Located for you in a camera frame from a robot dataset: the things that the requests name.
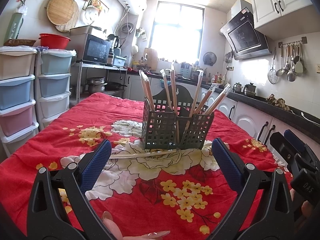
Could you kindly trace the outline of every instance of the window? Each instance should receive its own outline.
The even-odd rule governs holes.
[[[158,57],[194,63],[200,54],[204,9],[159,2],[153,23],[150,48]]]

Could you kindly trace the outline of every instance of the dark green plastic basket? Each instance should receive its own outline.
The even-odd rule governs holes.
[[[151,111],[150,103],[145,98],[141,136],[144,149],[202,149],[204,140],[212,124],[214,113],[202,115],[208,108],[207,106],[203,106],[199,114],[189,117],[189,109],[191,108],[193,99],[185,87],[176,85],[176,89],[179,92],[177,94],[178,117],[168,107],[164,89],[159,94],[153,96],[155,111]],[[169,86],[169,92],[172,98],[171,86]],[[179,121],[180,142],[176,141],[175,124],[177,120]],[[187,121],[190,121],[190,125],[185,131]]]

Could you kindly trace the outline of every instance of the floral tablecloth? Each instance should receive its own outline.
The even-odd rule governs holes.
[[[93,94],[1,163],[0,201],[16,225],[26,233],[28,201],[39,168],[57,170],[79,162],[103,138],[111,141],[113,154],[146,152],[139,140],[142,114],[143,102]],[[266,171],[281,166],[264,145],[216,110],[202,150],[110,159],[86,196],[98,216],[112,214],[123,236],[170,230],[165,239],[205,239],[236,197],[212,156],[211,142],[217,137],[245,163]],[[81,228],[66,192],[60,190],[60,195],[73,226]],[[249,226],[259,198],[243,228]]]

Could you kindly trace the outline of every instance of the countertop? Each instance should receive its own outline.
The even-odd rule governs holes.
[[[136,71],[131,71],[128,72],[129,75],[139,75],[139,72]],[[150,74],[147,73],[148,77],[151,78],[158,78],[162,79],[162,75],[158,74]],[[177,82],[185,83],[185,84],[192,84],[192,85],[197,85],[197,82],[193,82],[188,79],[181,79],[181,78],[176,78]],[[202,88],[209,89],[210,85],[201,85]],[[222,89],[216,89],[215,90],[217,93],[221,93]],[[249,98],[245,96],[244,94],[238,94],[238,93],[229,93],[228,98],[236,101],[236,102],[242,102],[248,106],[254,107],[266,114],[269,114],[273,116],[274,118],[292,126],[293,128],[299,130],[300,132],[304,133],[314,141],[320,144],[320,125],[316,125],[306,119],[304,119],[301,116],[301,110],[296,109],[294,107],[289,106],[289,108],[294,112],[287,112],[284,111],[283,109],[280,109],[276,106],[269,105],[266,102],[265,98],[261,98],[258,96],[255,96],[255,98]],[[308,118],[309,120],[312,120],[314,122],[320,123],[320,119],[314,117],[311,114],[303,112],[305,117]]]

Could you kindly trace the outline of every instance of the blue gripper pad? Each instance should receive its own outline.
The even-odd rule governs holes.
[[[108,140],[100,143],[90,162],[83,169],[80,176],[80,191],[83,194],[93,188],[102,169],[110,158],[111,149],[111,143]]]
[[[298,152],[303,153],[306,150],[304,143],[291,130],[285,130],[284,137]]]
[[[220,138],[212,142],[212,154],[216,159],[229,187],[240,194],[244,188],[244,162],[231,153]]]

